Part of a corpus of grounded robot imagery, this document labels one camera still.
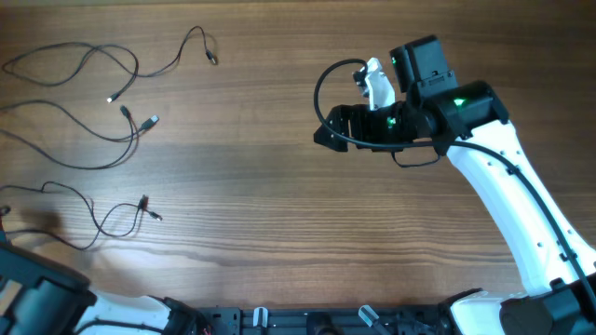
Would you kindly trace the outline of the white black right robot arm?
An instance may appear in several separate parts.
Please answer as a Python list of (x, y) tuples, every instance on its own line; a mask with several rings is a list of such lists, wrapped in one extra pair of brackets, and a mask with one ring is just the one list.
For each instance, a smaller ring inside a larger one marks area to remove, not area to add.
[(320, 117), (317, 144), (397, 154), (430, 147), (467, 179), (516, 262), (523, 289), (472, 289), (440, 303), (424, 321), (381, 323), (368, 306), (360, 318), (379, 333), (591, 334), (595, 330), (595, 251), (564, 217), (527, 159), (508, 110), (483, 81), (460, 85), (440, 41), (429, 35), (390, 53), (397, 83), (377, 59), (353, 78), (364, 102)]

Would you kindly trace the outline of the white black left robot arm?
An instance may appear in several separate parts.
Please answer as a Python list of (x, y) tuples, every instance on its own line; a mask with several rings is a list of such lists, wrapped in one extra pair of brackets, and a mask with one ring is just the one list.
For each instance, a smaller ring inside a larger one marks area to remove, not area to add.
[(3, 242), (1, 332), (210, 334), (212, 328), (180, 301), (100, 291), (77, 271)]

